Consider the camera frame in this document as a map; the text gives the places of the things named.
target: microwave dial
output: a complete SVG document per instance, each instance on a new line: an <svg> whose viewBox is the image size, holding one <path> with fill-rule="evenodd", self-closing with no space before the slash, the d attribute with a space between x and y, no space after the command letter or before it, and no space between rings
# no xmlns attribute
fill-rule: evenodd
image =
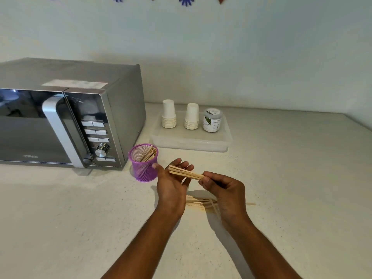
<svg viewBox="0 0 372 279"><path fill-rule="evenodd" d="M104 158L109 153L109 145L106 143L100 144L95 151L97 157Z"/></svg>

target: person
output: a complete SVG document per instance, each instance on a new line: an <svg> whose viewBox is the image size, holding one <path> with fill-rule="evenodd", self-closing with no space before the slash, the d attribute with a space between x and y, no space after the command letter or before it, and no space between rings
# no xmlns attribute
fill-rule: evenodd
<svg viewBox="0 0 372 279"><path fill-rule="evenodd" d="M189 171L194 169L192 164L182 162L180 158L171 164ZM158 173L158 205L102 279L152 278L172 230L183 215L191 179L183 180L181 176L170 174L159 164L152 166ZM250 220L245 209L244 184L213 172L205 171L203 175L205 177L199 184L216 196L222 224L235 240L255 278L300 278Z"/></svg>

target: translucent plastic container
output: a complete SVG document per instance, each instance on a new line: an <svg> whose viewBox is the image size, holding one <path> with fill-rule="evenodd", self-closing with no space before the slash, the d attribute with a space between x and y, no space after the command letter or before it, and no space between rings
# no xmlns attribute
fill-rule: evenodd
<svg viewBox="0 0 372 279"><path fill-rule="evenodd" d="M225 115L217 132L210 133L203 129L203 113L199 113L199 127L188 130L184 127L186 111L176 111L177 126L167 129L161 125L161 113L151 133L151 143L156 147L208 152L226 152L232 143L232 137Z"/></svg>

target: white jar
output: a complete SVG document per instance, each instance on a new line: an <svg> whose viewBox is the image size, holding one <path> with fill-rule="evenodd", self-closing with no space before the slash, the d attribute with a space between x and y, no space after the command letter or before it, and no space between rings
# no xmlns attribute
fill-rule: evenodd
<svg viewBox="0 0 372 279"><path fill-rule="evenodd" d="M203 128L208 132L217 132L220 129L222 112L217 108L209 108L204 112Z"/></svg>

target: white label on microwave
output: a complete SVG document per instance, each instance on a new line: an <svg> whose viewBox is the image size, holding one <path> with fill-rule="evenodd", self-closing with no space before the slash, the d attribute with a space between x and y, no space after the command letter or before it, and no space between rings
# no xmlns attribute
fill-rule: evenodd
<svg viewBox="0 0 372 279"><path fill-rule="evenodd" d="M107 83L105 83L105 82L90 82L90 81L79 81L79 80L54 79L52 81L44 83L43 86L101 89L106 84Z"/></svg>

